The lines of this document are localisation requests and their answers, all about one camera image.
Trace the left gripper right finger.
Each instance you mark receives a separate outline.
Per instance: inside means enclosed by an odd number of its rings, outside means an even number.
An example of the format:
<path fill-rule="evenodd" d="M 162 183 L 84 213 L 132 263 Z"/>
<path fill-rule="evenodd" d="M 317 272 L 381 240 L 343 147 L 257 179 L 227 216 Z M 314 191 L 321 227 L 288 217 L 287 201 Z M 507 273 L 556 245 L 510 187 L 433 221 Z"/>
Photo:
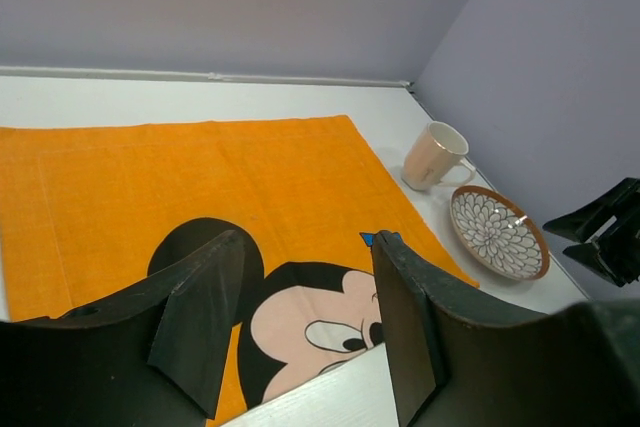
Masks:
<path fill-rule="evenodd" d="M 639 304 L 543 314 L 430 264 L 395 235 L 372 260 L 403 426 L 635 426 Z"/>

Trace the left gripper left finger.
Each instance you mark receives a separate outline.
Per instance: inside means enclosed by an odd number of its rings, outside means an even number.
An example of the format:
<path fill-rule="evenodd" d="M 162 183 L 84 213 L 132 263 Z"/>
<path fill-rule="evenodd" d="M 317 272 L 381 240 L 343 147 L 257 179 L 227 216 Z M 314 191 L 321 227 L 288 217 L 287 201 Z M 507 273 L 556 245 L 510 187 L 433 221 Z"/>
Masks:
<path fill-rule="evenodd" d="M 244 266 L 227 231 L 60 318 L 1 326 L 5 426 L 202 426 L 219 403 Z"/>

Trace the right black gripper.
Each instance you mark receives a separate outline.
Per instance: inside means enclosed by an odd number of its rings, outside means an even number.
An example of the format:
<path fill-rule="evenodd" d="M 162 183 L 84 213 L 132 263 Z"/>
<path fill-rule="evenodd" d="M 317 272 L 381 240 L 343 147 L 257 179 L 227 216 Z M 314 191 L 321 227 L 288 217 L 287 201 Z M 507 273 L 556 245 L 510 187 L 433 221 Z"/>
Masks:
<path fill-rule="evenodd" d="M 543 230 L 574 242 L 563 254 L 599 272 L 618 287 L 639 280 L 639 182 L 626 177 L 607 192 L 569 214 L 552 219 Z"/>

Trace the floral patterned plate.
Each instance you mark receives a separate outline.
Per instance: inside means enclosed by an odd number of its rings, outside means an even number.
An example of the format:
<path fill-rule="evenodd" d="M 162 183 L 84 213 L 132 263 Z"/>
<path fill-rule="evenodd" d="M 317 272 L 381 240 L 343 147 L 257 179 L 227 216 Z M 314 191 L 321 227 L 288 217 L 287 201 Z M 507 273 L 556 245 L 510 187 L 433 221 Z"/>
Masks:
<path fill-rule="evenodd" d="M 535 223 L 512 201 L 480 186 L 452 194 L 450 217 L 457 237 L 484 267 L 515 281 L 544 277 L 550 254 Z"/>

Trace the orange Mickey Mouse placemat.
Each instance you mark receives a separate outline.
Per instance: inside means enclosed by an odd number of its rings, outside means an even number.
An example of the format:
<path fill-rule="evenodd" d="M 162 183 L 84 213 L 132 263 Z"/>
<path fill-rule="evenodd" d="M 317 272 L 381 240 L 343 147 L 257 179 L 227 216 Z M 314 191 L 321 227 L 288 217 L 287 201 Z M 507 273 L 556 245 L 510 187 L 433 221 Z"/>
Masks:
<path fill-rule="evenodd" d="M 142 279 L 179 225 L 212 217 L 272 272 L 321 261 L 370 272 L 381 230 L 463 271 L 345 116 L 1 131 L 8 314 L 58 317 Z"/>

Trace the beige ceramic mug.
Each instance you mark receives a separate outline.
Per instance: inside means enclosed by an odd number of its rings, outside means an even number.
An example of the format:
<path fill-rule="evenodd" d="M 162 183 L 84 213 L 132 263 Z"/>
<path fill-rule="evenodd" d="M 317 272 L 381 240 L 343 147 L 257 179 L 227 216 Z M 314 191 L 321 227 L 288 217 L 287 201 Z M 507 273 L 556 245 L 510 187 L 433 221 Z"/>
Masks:
<path fill-rule="evenodd" d="M 428 191 L 433 186 L 461 187 L 476 176 L 476 168 L 467 160 L 469 143 L 451 125 L 432 121 L 429 123 L 404 159 L 401 179 L 414 191 Z M 443 178 L 455 167 L 462 167 L 467 176 L 459 181 Z"/>

